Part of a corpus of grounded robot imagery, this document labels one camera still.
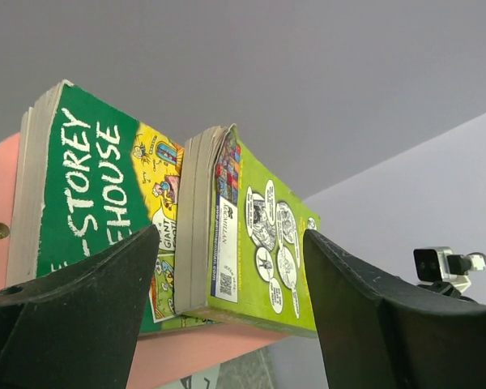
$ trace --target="yellow-green book cover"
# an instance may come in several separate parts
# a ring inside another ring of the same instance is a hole
[[[315,336],[302,244],[320,219],[240,141],[215,163],[207,306],[200,317]]]

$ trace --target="green book cover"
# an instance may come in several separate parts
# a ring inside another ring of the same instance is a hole
[[[98,253],[156,224],[160,250],[141,333],[197,325],[175,318],[177,191],[183,148],[66,83],[49,134],[36,276]]]
[[[215,164],[207,307],[198,313],[315,336],[302,237],[319,226],[232,126]]]

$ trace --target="gray ceiling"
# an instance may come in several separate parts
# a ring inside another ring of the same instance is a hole
[[[0,139],[62,78],[306,197],[486,111],[486,1],[0,1]]]

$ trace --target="comic speech bubble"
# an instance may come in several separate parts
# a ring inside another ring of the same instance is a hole
[[[158,257],[155,261],[155,270],[159,275],[162,274],[162,264],[160,263],[160,259]]]
[[[275,223],[275,186],[272,180],[268,180],[265,188],[265,209],[268,223]]]
[[[159,230],[159,248],[161,250],[174,251],[177,241],[177,222],[173,219],[169,219],[164,214],[162,208],[155,212],[151,222],[156,225],[156,228]]]
[[[297,267],[301,267],[301,248],[299,247],[299,234],[297,233],[297,230],[293,234],[293,245],[295,246],[295,260],[297,262]]]
[[[277,240],[279,248],[283,248],[283,218],[281,216],[281,209],[279,205],[275,207],[275,227],[277,228]]]
[[[275,278],[272,278],[268,284],[268,293],[274,312],[280,314],[283,311],[283,290]]]
[[[307,229],[314,229],[317,231],[317,223],[315,222],[315,219],[313,217],[308,218],[308,225],[306,226]]]
[[[297,269],[293,262],[292,252],[286,247],[277,250],[277,270],[288,289],[295,289],[297,285]]]
[[[245,216],[246,232],[249,234],[249,237],[252,237],[252,232],[254,231],[254,196],[250,186],[246,190]]]
[[[169,309],[175,313],[175,301],[172,298],[168,298]]]
[[[295,289],[292,290],[292,300],[293,300],[293,310],[295,311],[296,318],[299,318],[301,315],[299,309],[299,296],[297,295],[297,291]]]
[[[266,282],[270,282],[274,276],[274,262],[270,253],[264,247],[259,247],[256,251],[256,267],[261,278]]]

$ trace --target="book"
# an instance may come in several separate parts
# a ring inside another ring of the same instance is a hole
[[[185,150],[177,312],[316,336],[302,237],[320,228],[318,215],[258,161],[235,125],[212,127]]]
[[[22,119],[7,284],[47,275],[153,223],[160,247],[141,334],[205,323],[175,318],[173,303],[183,155],[167,136],[69,81],[50,89]]]

